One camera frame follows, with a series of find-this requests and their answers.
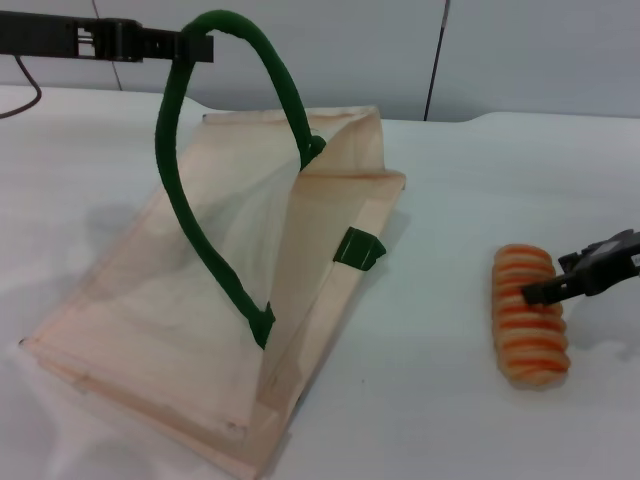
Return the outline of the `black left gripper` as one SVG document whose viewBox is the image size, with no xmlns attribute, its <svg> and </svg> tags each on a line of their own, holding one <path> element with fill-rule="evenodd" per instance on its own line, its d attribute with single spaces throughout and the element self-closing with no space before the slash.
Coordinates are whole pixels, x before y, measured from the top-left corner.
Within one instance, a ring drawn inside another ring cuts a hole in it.
<svg viewBox="0 0 640 480">
<path fill-rule="evenodd" d="M 212 36 L 142 29 L 133 20 L 0 12 L 2 55 L 212 63 L 213 47 Z"/>
</svg>

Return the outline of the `orange striped bread loaf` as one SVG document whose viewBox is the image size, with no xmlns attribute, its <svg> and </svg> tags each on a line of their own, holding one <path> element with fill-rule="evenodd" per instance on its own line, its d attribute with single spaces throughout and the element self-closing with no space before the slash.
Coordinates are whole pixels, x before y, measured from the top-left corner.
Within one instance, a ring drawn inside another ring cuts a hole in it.
<svg viewBox="0 0 640 480">
<path fill-rule="evenodd" d="M 570 368 L 562 305 L 529 305 L 522 294 L 524 286 L 555 274 L 550 255 L 535 246 L 509 244 L 494 256 L 494 349 L 499 370 L 516 386 L 546 388 L 564 380 Z"/>
</svg>

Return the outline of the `cream canvas handbag green handles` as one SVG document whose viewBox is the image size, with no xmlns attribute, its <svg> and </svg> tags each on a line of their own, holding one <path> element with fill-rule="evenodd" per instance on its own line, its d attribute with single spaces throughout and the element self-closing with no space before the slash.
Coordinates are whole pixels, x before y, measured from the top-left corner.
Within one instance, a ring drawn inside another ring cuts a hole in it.
<svg viewBox="0 0 640 480">
<path fill-rule="evenodd" d="M 281 106 L 207 114 L 176 148 L 194 69 L 171 66 L 155 129 L 162 187 L 22 342 L 237 480 L 258 480 L 321 363 L 405 187 L 374 107 L 306 109 L 249 19 L 198 16 L 190 40 L 246 41 Z"/>
</svg>

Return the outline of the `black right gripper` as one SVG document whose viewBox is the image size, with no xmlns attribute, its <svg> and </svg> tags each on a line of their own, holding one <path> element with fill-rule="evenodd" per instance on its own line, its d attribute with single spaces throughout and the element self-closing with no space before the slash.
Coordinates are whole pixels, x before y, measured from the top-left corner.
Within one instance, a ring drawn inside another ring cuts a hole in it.
<svg viewBox="0 0 640 480">
<path fill-rule="evenodd" d="M 580 253 L 558 258 L 561 275 L 521 287 L 528 305 L 553 305 L 577 297 L 599 295 L 610 287 L 640 276 L 640 232 L 632 229 L 590 244 Z"/>
</svg>

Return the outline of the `thin black vertical strip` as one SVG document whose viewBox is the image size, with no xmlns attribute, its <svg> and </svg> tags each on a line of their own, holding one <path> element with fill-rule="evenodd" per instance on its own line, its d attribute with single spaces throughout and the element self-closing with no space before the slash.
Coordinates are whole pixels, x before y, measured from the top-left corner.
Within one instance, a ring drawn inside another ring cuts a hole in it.
<svg viewBox="0 0 640 480">
<path fill-rule="evenodd" d="M 432 102 L 432 98 L 433 98 L 433 91 L 434 91 L 434 87 L 435 87 L 436 76 L 437 76 L 437 72 L 438 72 L 439 60 L 440 60 L 440 55 L 441 55 L 441 48 L 442 48 L 442 43 L 443 43 L 445 31 L 446 31 L 447 22 L 448 22 L 450 6 L 451 6 L 451 0 L 444 0 L 444 10 L 443 10 L 442 18 L 441 18 L 441 24 L 440 24 L 440 30 L 439 30 L 439 36 L 438 36 L 438 42 L 437 42 L 437 46 L 436 46 L 436 51 L 435 51 L 435 54 L 434 54 L 431 77 L 430 77 L 430 82 L 429 82 L 429 89 L 428 89 L 428 93 L 427 93 L 427 98 L 426 98 L 425 108 L 424 108 L 424 114 L 423 114 L 423 121 L 427 121 L 428 118 L 429 118 L 429 112 L 430 112 L 431 102 Z"/>
</svg>

